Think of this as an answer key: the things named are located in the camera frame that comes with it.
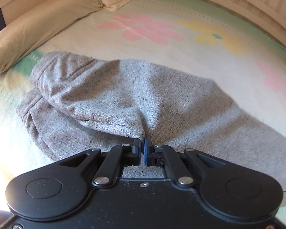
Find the silver screw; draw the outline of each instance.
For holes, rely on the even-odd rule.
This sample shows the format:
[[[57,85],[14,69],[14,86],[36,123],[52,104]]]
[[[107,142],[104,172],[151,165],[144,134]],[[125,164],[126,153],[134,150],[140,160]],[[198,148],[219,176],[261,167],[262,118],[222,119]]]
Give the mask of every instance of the silver screw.
[[[94,179],[94,182],[98,185],[104,185],[109,183],[109,178],[108,177],[97,177]]]
[[[178,182],[180,184],[191,184],[192,182],[194,182],[194,180],[191,177],[180,177],[178,179]]]
[[[149,185],[149,183],[140,183],[141,188],[146,188]]]
[[[13,229],[23,229],[23,227],[21,225],[16,224],[13,225]]]

